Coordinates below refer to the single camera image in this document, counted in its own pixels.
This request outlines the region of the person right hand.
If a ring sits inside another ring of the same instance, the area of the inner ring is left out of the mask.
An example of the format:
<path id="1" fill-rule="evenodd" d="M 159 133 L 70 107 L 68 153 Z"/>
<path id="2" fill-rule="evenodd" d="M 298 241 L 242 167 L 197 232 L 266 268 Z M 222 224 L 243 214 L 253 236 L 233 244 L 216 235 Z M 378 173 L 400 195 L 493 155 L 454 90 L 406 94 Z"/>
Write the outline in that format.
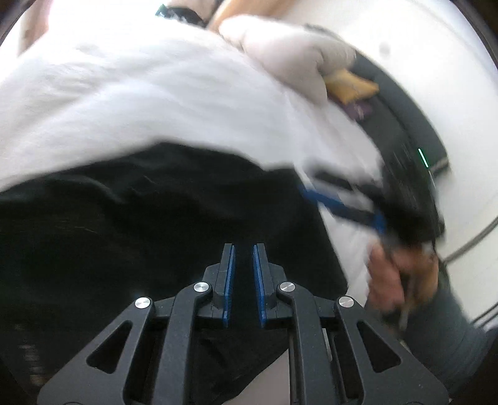
<path id="1" fill-rule="evenodd" d="M 438 288 L 439 262 L 422 247 L 398 248 L 386 253 L 377 242 L 367 263 L 370 281 L 367 302 L 376 311 L 390 313 L 429 302 Z"/>

